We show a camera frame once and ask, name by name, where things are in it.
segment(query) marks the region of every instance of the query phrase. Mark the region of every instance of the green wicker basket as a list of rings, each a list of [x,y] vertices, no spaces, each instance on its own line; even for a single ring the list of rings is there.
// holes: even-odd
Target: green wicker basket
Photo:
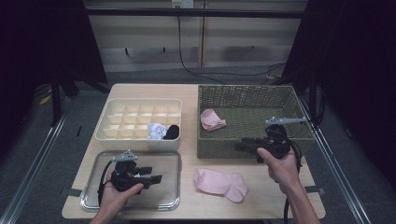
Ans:
[[[207,132],[200,115],[208,108],[227,121],[227,126]],[[272,117],[300,119],[306,117],[291,86],[224,86],[198,87],[198,151],[200,159],[250,159],[244,151],[236,151],[233,144],[242,137],[265,137],[265,123]],[[308,122],[285,124],[288,138],[303,154],[312,148],[315,137]]]

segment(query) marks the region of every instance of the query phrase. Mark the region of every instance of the gray floor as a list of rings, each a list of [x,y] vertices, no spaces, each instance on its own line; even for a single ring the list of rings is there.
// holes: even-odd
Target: gray floor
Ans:
[[[266,75],[247,76],[247,74],[261,74],[270,66],[227,66],[192,68],[194,72],[206,72],[205,75],[192,75],[182,68],[161,69],[161,64],[152,66],[154,69],[144,71],[107,71],[108,87],[115,83],[197,83],[217,84],[217,79],[226,84],[261,84],[267,80]],[[281,74],[279,66],[270,76]],[[71,109],[65,118],[64,125],[59,132],[49,154],[43,158],[43,165],[38,176],[32,183],[26,201],[20,213],[17,214],[16,223],[86,223],[88,221],[67,220],[62,217],[65,196],[62,189],[71,187],[74,176],[89,144],[94,126],[104,106],[107,95],[92,89],[84,83],[78,83],[80,93],[73,99]],[[51,101],[40,105],[43,95],[37,96],[28,113],[22,130],[11,153],[0,164],[0,213],[6,211],[21,181],[29,172],[30,165],[35,160],[35,155],[45,142],[50,132],[52,119]],[[327,104],[325,117],[320,124],[334,157],[339,161],[351,187],[355,190],[361,201],[364,211],[372,223],[396,223],[396,196],[385,178],[375,169],[361,151],[359,142],[347,135],[343,122],[332,110],[332,105]],[[322,223],[357,223],[350,212],[349,204],[343,191],[328,168],[319,148],[309,151],[306,159],[310,166],[316,184],[326,189],[326,194],[321,196],[326,209],[326,217]],[[134,223],[152,223],[136,221]],[[238,221],[237,223],[262,223],[262,221]]]

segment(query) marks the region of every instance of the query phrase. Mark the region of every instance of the organizer compartment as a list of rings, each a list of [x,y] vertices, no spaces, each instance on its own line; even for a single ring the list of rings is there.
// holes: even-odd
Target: organizer compartment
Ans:
[[[177,150],[180,133],[174,140],[151,140],[149,123],[169,129],[177,125],[181,133],[181,101],[178,99],[113,99],[105,109],[95,138],[106,149]]]

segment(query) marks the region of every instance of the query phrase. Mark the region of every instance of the pink cloth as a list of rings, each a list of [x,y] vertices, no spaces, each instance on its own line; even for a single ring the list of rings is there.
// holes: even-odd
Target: pink cloth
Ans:
[[[212,194],[221,194],[234,203],[240,203],[248,194],[248,187],[240,174],[224,174],[198,169],[194,175],[195,187]]]
[[[206,109],[201,114],[202,127],[208,132],[222,128],[227,125],[225,119],[220,119],[213,109]]]

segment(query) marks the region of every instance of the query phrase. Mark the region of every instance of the wrist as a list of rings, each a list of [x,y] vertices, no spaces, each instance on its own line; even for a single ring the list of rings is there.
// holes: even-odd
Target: wrist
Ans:
[[[118,211],[101,207],[96,216],[91,221],[91,224],[110,223],[117,215]]]
[[[305,189],[303,184],[300,182],[300,179],[295,179],[290,181],[290,183],[284,188],[286,196],[292,197],[293,195],[300,195],[301,193],[305,193]]]

